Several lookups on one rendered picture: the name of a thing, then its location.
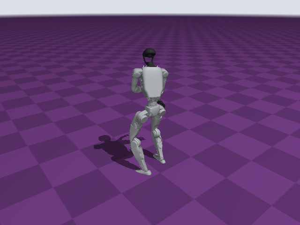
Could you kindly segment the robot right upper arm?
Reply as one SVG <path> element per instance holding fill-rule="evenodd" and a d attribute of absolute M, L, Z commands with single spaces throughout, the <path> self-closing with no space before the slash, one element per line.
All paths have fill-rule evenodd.
<path fill-rule="evenodd" d="M 166 79 L 167 79 L 167 77 L 168 77 L 169 74 L 168 74 L 168 72 L 164 68 L 162 68 L 162 72 L 163 72 L 163 90 L 164 90 Z"/>

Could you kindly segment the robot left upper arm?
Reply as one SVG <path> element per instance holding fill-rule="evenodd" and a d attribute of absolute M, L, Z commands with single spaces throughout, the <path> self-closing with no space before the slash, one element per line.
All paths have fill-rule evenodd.
<path fill-rule="evenodd" d="M 138 93 L 140 90 L 139 87 L 137 87 L 137 84 L 141 74 L 142 74 L 141 68 L 135 68 L 132 72 L 131 91 L 134 93 Z"/>

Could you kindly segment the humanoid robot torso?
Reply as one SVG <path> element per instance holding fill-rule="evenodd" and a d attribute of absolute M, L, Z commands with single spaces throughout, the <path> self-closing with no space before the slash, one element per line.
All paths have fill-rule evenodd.
<path fill-rule="evenodd" d="M 140 76 L 141 89 L 145 98 L 148 98 L 148 104 L 144 109 L 149 113 L 148 118 L 155 117 L 160 113 L 160 105 L 155 98 L 161 96 L 163 90 L 163 72 L 160 67 L 147 67 L 143 65 Z"/>

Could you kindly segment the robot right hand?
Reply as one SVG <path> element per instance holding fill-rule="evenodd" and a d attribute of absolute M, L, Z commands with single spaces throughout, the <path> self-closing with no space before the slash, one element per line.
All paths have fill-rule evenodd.
<path fill-rule="evenodd" d="M 157 103 L 160 105 L 162 104 L 162 106 L 165 108 L 165 104 L 161 100 L 158 100 Z"/>

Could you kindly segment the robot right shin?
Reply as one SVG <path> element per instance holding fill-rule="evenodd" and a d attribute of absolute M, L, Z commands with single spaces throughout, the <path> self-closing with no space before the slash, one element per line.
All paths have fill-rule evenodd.
<path fill-rule="evenodd" d="M 154 146 L 157 150 L 157 154 L 158 154 L 158 157 L 159 157 L 159 160 L 162 160 L 164 159 L 163 158 L 163 152 L 162 152 L 162 138 L 160 136 L 160 130 L 158 129 L 159 131 L 159 137 L 155 138 L 155 137 L 152 137 L 153 139 L 153 143 L 154 143 Z"/>

